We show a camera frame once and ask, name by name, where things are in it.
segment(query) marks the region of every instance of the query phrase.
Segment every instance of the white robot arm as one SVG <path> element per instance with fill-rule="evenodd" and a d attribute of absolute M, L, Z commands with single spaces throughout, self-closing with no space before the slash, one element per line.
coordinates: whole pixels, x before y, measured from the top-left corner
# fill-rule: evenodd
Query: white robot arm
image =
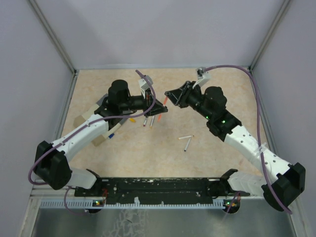
<path fill-rule="evenodd" d="M 150 77 L 144 76 L 150 84 L 153 81 Z M 67 134 L 66 136 L 48 143 L 41 142 L 38 145 L 35 163 L 33 165 L 35 174 L 49 184 L 53 189 L 58 190 L 64 186 L 75 186 L 90 189 L 97 178 L 97 175 L 90 170 L 81 170 L 69 167 L 69 162 L 83 147 L 101 134 L 112 134 L 117 129 L 117 124 L 122 118 L 137 110 L 143 110 L 144 116 L 155 116 L 166 113 L 168 108 L 154 98 L 150 87 L 140 79 L 139 84 L 142 94 L 131 96 L 127 82 L 116 80 L 109 88 L 108 97 L 94 114 L 81 126 Z"/>
<path fill-rule="evenodd" d="M 241 122 L 226 110 L 227 99 L 222 88 L 211 86 L 202 94 L 200 85 L 210 79 L 209 76 L 207 78 L 204 76 L 204 71 L 204 68 L 197 69 L 197 82 L 187 81 L 180 88 L 165 92 L 165 95 L 175 106 L 192 107 L 207 119 L 206 125 L 214 136 L 235 147 L 263 174 L 266 172 L 272 183 L 272 191 L 279 201 L 288 207 L 304 190 L 305 168 L 300 163 L 291 165 L 266 147 L 259 147 L 257 140 L 242 126 Z M 265 170 L 262 167 L 261 153 L 265 158 Z M 221 177 L 220 182 L 226 187 L 228 193 L 244 191 L 264 197 L 277 210 L 284 209 L 275 199 L 265 177 L 231 169 Z"/>

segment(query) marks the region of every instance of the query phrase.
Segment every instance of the white wall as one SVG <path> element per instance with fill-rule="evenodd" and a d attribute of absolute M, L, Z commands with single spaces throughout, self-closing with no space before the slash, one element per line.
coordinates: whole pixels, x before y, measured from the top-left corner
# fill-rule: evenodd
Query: white wall
<path fill-rule="evenodd" d="M 283 0 L 37 0 L 78 69 L 248 66 Z"/>
<path fill-rule="evenodd" d="M 51 141 L 72 75 L 27 1 L 0 7 L 0 229 L 17 236 L 36 147 Z"/>
<path fill-rule="evenodd" d="M 316 1 L 293 1 L 254 71 L 278 154 L 306 168 L 302 193 L 316 213 Z"/>

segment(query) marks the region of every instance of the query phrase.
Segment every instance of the beige tabletop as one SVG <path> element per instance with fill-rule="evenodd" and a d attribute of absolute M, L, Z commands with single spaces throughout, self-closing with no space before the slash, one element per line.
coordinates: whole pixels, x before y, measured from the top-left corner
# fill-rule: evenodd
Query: beige tabletop
<path fill-rule="evenodd" d="M 164 92 L 196 80 L 195 69 L 142 69 L 154 81 L 157 99 Z M 227 97 L 227 109 L 256 137 L 256 103 L 248 76 L 237 69 L 215 69 L 212 80 L 202 87 L 220 86 Z M 132 69 L 81 70 L 68 111 L 63 135 L 74 129 L 75 117 L 95 104 L 116 79 L 128 82 L 131 95 L 140 95 L 139 76 Z M 169 112 L 157 118 L 153 127 L 143 127 L 144 117 L 136 123 L 126 121 L 112 139 L 98 147 L 90 143 L 70 162 L 72 167 L 91 169 L 103 177 L 218 177 L 230 168 L 260 174 L 238 151 L 214 137 L 207 120 L 188 107 L 180 109 L 167 102 Z M 262 140 L 266 141 L 263 128 Z M 184 152 L 187 139 L 194 135 Z"/>

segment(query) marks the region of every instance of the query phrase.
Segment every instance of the white pen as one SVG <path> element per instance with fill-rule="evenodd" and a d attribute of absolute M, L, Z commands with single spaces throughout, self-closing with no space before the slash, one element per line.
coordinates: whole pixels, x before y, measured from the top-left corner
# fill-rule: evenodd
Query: white pen
<path fill-rule="evenodd" d="M 187 149 L 188 149 L 188 147 L 189 147 L 189 143 L 191 142 L 191 138 L 192 138 L 192 137 L 189 138 L 188 143 L 187 143 L 187 145 L 186 145 L 186 147 L 185 147 L 185 149 L 184 149 L 185 152 L 187 151 Z"/>
<path fill-rule="evenodd" d="M 191 135 L 191 136 L 185 136 L 185 137 L 179 137 L 178 139 L 181 140 L 181 139 L 185 139 L 185 138 L 189 138 L 189 137 L 194 137 L 194 135 Z"/>
<path fill-rule="evenodd" d="M 153 118 L 152 118 L 152 122 L 150 123 L 150 128 L 152 128 L 152 126 L 153 126 L 154 119 L 155 119 L 155 116 L 153 116 Z"/>
<path fill-rule="evenodd" d="M 148 117 L 145 117 L 145 121 L 144 121 L 143 127 L 146 126 L 147 120 L 148 120 Z"/>

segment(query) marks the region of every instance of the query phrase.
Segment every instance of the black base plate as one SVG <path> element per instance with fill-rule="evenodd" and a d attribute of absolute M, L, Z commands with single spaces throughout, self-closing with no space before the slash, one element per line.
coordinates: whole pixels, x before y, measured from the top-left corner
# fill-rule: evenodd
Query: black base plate
<path fill-rule="evenodd" d="M 76 197 L 107 196 L 107 204 L 212 204 L 214 178 L 97 178 L 87 190 L 76 188 Z M 226 190 L 216 188 L 217 196 L 227 196 Z"/>

